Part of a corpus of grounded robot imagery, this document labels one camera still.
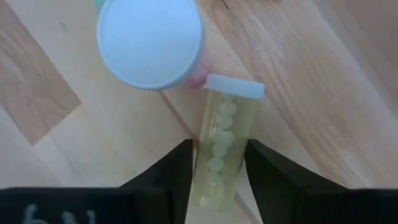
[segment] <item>wood grain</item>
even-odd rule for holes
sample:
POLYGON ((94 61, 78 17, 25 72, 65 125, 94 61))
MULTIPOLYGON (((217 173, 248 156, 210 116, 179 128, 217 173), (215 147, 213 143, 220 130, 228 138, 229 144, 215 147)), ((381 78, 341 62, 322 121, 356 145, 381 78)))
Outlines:
POLYGON ((0 103, 31 144, 80 104, 4 0, 0 0, 0 103))
POLYGON ((137 175, 83 106, 33 147, 66 187, 119 187, 137 175))
POLYGON ((29 143, 0 107, 0 188, 60 186, 55 174, 32 152, 29 143))
POLYGON ((316 0, 326 20, 398 115, 398 2, 316 0))

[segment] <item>black plastic part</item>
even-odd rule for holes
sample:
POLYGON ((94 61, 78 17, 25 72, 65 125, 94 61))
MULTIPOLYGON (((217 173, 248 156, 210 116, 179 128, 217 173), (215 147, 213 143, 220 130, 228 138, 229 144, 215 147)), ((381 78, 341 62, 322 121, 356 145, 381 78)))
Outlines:
POLYGON ((264 224, 398 223, 398 190, 348 190, 256 140, 245 160, 264 224))
POLYGON ((0 190, 0 223, 183 224, 192 160, 189 139, 120 188, 0 190))

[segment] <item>pill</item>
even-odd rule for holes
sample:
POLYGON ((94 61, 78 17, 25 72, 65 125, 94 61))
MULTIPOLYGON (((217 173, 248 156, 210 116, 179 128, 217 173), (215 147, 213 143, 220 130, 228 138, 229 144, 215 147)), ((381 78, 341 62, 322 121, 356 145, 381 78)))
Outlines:
POLYGON ((213 172, 219 172, 224 168, 224 161, 219 157, 212 157, 207 163, 209 169, 213 172))
POLYGON ((221 129, 229 129, 234 124, 234 121, 232 116, 219 114, 216 118, 216 124, 221 129))
POLYGON ((221 128, 213 128, 210 136, 215 143, 225 146, 230 146, 234 142, 234 134, 231 131, 222 130, 221 128))
POLYGON ((207 173, 207 181, 210 185, 219 184, 221 182, 221 174, 219 172, 209 170, 207 173))
POLYGON ((228 146, 216 143, 213 145, 212 151, 214 156, 222 158, 227 154, 228 146))
POLYGON ((221 103, 220 105, 220 113, 222 115, 234 115, 236 113, 237 106, 236 103, 232 100, 225 100, 224 102, 221 103))

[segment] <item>translucent yellow pill bottle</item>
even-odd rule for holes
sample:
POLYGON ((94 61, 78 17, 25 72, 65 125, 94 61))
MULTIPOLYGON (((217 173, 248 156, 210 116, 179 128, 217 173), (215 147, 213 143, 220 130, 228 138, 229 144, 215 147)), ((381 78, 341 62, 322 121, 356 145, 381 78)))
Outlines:
POLYGON ((264 96, 262 83, 210 74, 193 176, 192 201, 226 210, 233 202, 254 115, 264 96))

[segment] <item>white bottle cap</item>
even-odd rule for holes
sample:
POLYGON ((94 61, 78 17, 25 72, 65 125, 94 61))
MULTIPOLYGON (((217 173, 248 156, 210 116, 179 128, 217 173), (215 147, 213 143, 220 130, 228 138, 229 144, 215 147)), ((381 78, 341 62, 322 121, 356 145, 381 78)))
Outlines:
POLYGON ((266 86, 259 82, 241 80, 224 75, 209 74, 203 86, 206 89, 245 98, 261 99, 266 86))
POLYGON ((201 19, 192 0, 108 0, 96 36, 110 72, 149 90, 183 80, 203 45, 201 19))

